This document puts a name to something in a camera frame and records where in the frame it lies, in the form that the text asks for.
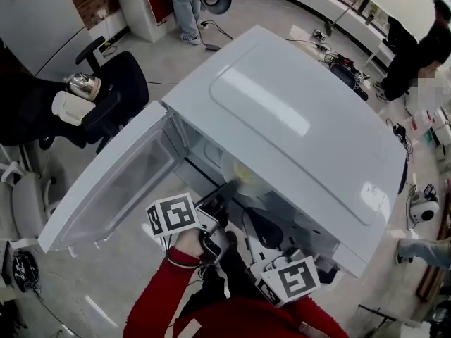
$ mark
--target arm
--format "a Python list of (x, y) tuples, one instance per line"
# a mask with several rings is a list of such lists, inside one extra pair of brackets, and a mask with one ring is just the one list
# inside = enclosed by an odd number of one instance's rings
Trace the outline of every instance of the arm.
[(348, 338), (339, 324), (319, 308), (310, 297), (288, 304), (283, 309), (292, 316), (298, 326), (306, 323), (330, 338)]
[(427, 75), (437, 70), (440, 66), (442, 66), (442, 63), (436, 60), (432, 64), (418, 70), (418, 77), (427, 77)]
[[(199, 231), (188, 230), (179, 234), (168, 257), (181, 265), (197, 265), (201, 254)], [(123, 337), (164, 337), (193, 272), (194, 269), (181, 268), (164, 259), (133, 306)]]

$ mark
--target concrete floor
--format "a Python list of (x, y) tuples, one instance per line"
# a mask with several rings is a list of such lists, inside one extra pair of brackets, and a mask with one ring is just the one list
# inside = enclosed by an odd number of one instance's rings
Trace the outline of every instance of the concrete floor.
[[(232, 8), (226, 14), (214, 17), (205, 15), (205, 18), (213, 18), (233, 37), (254, 25), (261, 25), (284, 38), (309, 40), (314, 28), (323, 27), (323, 22), (317, 17), (285, 0), (233, 0)], [(202, 36), (206, 43), (219, 46), (230, 41), (211, 25), (202, 32)], [(368, 56), (346, 36), (334, 31), (328, 43), (332, 45), (332, 50), (351, 58), (357, 68), (362, 69)], [(292, 44), (315, 59), (323, 57), (311, 44)], [(116, 54), (126, 50), (135, 56), (147, 80), (152, 82), (179, 82), (214, 54), (205, 51), (202, 45), (190, 46), (180, 41), (178, 32), (155, 44), (129, 34), (118, 43)], [(363, 71), (371, 76), (364, 83), (369, 93), (367, 104), (381, 119), (389, 118), (394, 123), (401, 123), (408, 116), (403, 100), (398, 99), (391, 104), (379, 101), (371, 83), (380, 80), (381, 76), (370, 65)], [(170, 89), (168, 85), (150, 84), (150, 99), (161, 99)], [(412, 181), (412, 172), (415, 172), (421, 189), (428, 183), (440, 186), (433, 148), (433, 144), (421, 140), (414, 145), (414, 154), (409, 162), (407, 181)], [(81, 150), (63, 138), (56, 140), (46, 169), (46, 175), (55, 175), (58, 179), (53, 188), (54, 196), (67, 191), (94, 158), (94, 151), (95, 146)], [(43, 170), (48, 152), (37, 149), (35, 152), (33, 158), (36, 166)], [(314, 300), (342, 325), (350, 337), (360, 337), (380, 322), (380, 318), (358, 309), (360, 303), (372, 308), (381, 307), (406, 318), (422, 307), (414, 292), (426, 264), (414, 261), (411, 265), (396, 266), (394, 263), (397, 238), (412, 235), (406, 230), (407, 190), (405, 188), (398, 196), (386, 233), (362, 277), (356, 279), (346, 275), (333, 291), (319, 290), (312, 294)], [(102, 242), (99, 249), (93, 244), (78, 248), (77, 258), (71, 258), (68, 251), (43, 254), (39, 248), (31, 249), (39, 264), (42, 298), (48, 308), (83, 338), (122, 337), (132, 305), (163, 258), (161, 247), (146, 233), (144, 207), (161, 198), (162, 194), (186, 191), (189, 189), (175, 175), (167, 177), (108, 241)], [(433, 239), (439, 224), (440, 219), (435, 219), (419, 225), (413, 236)], [(188, 287), (183, 301), (198, 288), (198, 284)], [(17, 302), (29, 327), (20, 331), (21, 337), (47, 338), (61, 328), (31, 293), (19, 294)]]

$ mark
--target red sweater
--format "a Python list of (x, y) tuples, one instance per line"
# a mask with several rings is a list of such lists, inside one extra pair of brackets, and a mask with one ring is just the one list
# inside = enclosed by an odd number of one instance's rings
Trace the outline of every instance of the red sweater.
[[(174, 261), (199, 262), (174, 248), (171, 248), (169, 254)], [(164, 259), (133, 306), (124, 329), (124, 338), (164, 337), (192, 273), (193, 269), (179, 268)], [(202, 326), (196, 333), (196, 338), (304, 337), (298, 330), (303, 322), (330, 338), (347, 338), (334, 319), (308, 297), (279, 309), (264, 301), (232, 297), (176, 319), (174, 337), (192, 319)]]

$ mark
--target chair armrest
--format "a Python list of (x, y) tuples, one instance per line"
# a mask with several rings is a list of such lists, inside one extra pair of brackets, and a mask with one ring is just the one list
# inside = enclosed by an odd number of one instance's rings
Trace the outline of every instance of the chair armrest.
[(98, 69), (100, 69), (99, 62), (94, 56), (94, 51), (101, 46), (105, 42), (104, 37), (98, 37), (95, 39), (91, 44), (86, 46), (81, 53), (78, 54), (77, 58), (75, 59), (75, 64), (79, 65), (82, 61), (85, 59), (89, 63), (89, 66), (91, 66), (92, 71), (94, 74)]
[(92, 130), (96, 127), (105, 130), (108, 124), (108, 115), (114, 110), (115, 107), (121, 102), (121, 95), (119, 92), (112, 92), (94, 109), (92, 109), (82, 119), (82, 126), (85, 130)]

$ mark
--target red sleeve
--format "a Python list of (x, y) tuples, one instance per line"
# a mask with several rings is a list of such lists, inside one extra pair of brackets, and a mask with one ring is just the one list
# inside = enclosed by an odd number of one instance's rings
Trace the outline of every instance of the red sleeve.
[(339, 324), (310, 297), (288, 304), (283, 309), (292, 316), (298, 326), (305, 322), (330, 338), (348, 338)]
[[(199, 262), (173, 247), (168, 254), (176, 262)], [(164, 337), (193, 272), (194, 269), (180, 268), (164, 259), (133, 306), (124, 329), (124, 338), (142, 338), (146, 335)]]

